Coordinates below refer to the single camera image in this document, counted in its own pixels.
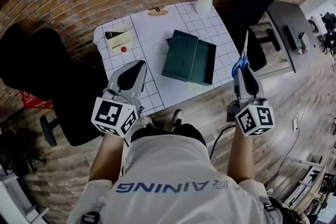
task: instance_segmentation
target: scissors blade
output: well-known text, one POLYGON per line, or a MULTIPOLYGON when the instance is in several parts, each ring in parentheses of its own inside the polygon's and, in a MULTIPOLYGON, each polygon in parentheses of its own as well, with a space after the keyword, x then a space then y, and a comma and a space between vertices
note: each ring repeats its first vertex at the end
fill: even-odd
POLYGON ((243 53, 241 54, 241 56, 243 58, 245 58, 247 56, 247 42, 248 42, 248 30, 246 32, 246 37, 245 37, 245 43, 244 43, 244 48, 243 48, 243 53))

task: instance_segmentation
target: forearm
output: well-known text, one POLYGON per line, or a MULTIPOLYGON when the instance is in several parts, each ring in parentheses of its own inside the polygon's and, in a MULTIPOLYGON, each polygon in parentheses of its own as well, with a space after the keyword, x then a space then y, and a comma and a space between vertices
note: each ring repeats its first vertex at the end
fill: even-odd
POLYGON ((253 138, 243 136, 241 129, 236 124, 227 175, 237 183, 255 177, 252 150, 253 138))
POLYGON ((93 161, 89 181, 107 179, 114 184, 120 174, 123 139, 105 134, 96 158, 93 161))

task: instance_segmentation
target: red object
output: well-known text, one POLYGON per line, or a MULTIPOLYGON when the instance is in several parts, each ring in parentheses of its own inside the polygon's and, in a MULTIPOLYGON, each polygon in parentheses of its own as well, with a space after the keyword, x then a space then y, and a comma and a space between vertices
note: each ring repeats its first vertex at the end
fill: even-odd
POLYGON ((53 103, 51 100, 43 101, 42 99, 24 91, 21 91, 21 96, 23 107, 26 109, 53 109, 53 103))

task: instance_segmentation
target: blue scissors handle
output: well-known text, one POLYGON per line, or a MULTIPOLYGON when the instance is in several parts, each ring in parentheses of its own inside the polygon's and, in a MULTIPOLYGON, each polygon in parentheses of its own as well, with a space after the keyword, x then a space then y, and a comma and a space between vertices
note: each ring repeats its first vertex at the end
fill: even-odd
POLYGON ((250 65, 250 63, 249 63, 249 61, 248 61, 248 59, 247 59, 247 56, 245 56, 245 57, 242 57, 242 56, 240 56, 239 57, 239 60, 234 64, 234 66, 232 67, 232 77, 234 78, 235 77, 235 73, 236 73, 236 70, 237 70, 237 68, 238 67, 240 67, 241 68, 241 70, 243 71, 244 70, 244 68, 246 67, 246 66, 249 66, 250 65))

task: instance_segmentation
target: white t-shirt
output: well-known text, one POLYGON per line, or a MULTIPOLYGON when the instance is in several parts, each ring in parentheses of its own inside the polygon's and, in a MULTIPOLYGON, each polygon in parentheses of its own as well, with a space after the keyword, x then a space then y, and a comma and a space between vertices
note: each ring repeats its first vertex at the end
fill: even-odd
POLYGON ((133 142, 124 176, 89 182, 68 219, 100 212, 101 223, 268 223, 260 196, 263 184, 236 184, 212 166, 207 148, 179 135, 143 137, 133 142))

